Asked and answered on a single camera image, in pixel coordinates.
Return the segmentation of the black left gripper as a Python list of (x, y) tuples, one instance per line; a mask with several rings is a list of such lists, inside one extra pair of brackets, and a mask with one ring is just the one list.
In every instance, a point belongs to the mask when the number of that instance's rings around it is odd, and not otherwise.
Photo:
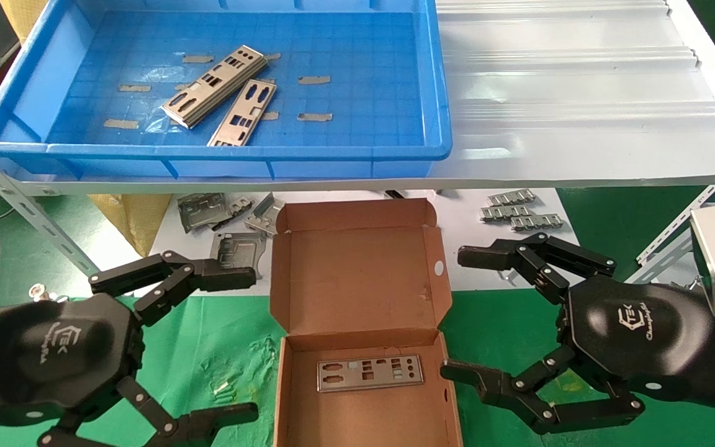
[(253, 402), (171, 418), (133, 378), (144, 350), (137, 318), (107, 294), (0, 307), (0, 427), (60, 418), (39, 446), (107, 446), (77, 430), (123, 398), (155, 429), (145, 446), (210, 446), (219, 430), (258, 419)]

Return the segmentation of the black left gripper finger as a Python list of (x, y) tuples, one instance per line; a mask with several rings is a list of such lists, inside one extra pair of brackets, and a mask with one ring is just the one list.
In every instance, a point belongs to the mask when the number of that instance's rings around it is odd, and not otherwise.
[(190, 260), (165, 251), (102, 271), (89, 278), (94, 294), (118, 297), (147, 286), (153, 289), (134, 303), (133, 313), (144, 326), (159, 322), (195, 291), (240, 291), (256, 284), (253, 267), (223, 267), (213, 258)]

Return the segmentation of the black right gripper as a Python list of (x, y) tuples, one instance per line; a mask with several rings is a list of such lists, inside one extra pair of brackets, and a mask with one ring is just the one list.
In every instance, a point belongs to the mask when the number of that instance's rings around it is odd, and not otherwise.
[[(461, 246), (459, 265), (516, 271), (551, 304), (565, 303), (568, 346), (519, 376), (455, 359), (440, 367), (443, 379), (473, 387), (483, 404), (513, 412), (537, 435), (628, 425), (645, 410), (630, 391), (715, 408), (715, 317), (700, 292), (616, 282), (615, 260), (545, 233)], [(556, 267), (588, 279), (570, 288)], [(570, 368), (606, 397), (542, 400), (538, 392)]]

